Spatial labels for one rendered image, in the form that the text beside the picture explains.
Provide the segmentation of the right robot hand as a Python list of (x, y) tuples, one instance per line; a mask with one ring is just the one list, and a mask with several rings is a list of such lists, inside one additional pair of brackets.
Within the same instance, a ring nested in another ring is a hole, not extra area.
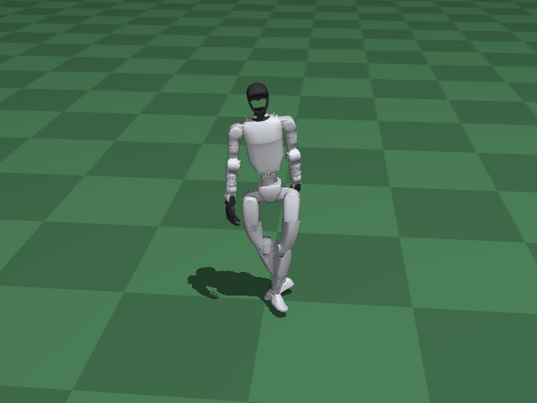
[(229, 202), (225, 201), (226, 206), (226, 214), (227, 214), (227, 220), (231, 222), (235, 226), (240, 226), (241, 224), (238, 224), (235, 219), (240, 222), (240, 219), (237, 218), (237, 215), (235, 214), (234, 206), (236, 204), (235, 202), (235, 196), (229, 197)]

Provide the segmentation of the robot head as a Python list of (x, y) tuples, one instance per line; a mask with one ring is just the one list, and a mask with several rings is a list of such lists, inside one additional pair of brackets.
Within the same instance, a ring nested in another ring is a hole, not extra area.
[[(262, 83), (253, 83), (247, 89), (247, 98), (250, 108), (254, 111), (254, 116), (257, 118), (252, 118), (253, 121), (262, 122), (267, 120), (270, 116), (265, 117), (266, 110), (269, 104), (269, 93), (267, 87)], [(256, 107), (253, 108), (251, 101), (260, 99), (266, 99), (265, 107)]]

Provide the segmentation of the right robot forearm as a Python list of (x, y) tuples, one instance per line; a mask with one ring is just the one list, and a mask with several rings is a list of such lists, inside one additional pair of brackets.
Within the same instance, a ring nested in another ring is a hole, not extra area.
[(226, 187), (225, 187), (225, 195), (224, 199), (225, 201), (229, 202), (230, 196), (235, 196), (236, 200), (236, 192), (237, 192), (237, 172), (235, 171), (228, 171), (228, 162), (226, 165)]

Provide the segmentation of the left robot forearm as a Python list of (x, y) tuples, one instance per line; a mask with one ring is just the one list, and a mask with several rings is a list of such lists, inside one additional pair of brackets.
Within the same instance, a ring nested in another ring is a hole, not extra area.
[(300, 167), (301, 167), (301, 156), (300, 156), (300, 161), (296, 161), (294, 163), (289, 163), (289, 168), (290, 168), (290, 184), (293, 188), (295, 188), (295, 185), (296, 184), (300, 184), (300, 187), (302, 186), (302, 183), (301, 183), (301, 170), (300, 170)]

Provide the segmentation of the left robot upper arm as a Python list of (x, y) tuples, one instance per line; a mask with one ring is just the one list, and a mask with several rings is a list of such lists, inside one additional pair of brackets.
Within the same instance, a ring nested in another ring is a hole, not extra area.
[(297, 131), (294, 119), (291, 116), (279, 116), (284, 132), (287, 153), (285, 158), (289, 163), (300, 161), (300, 152), (297, 150)]

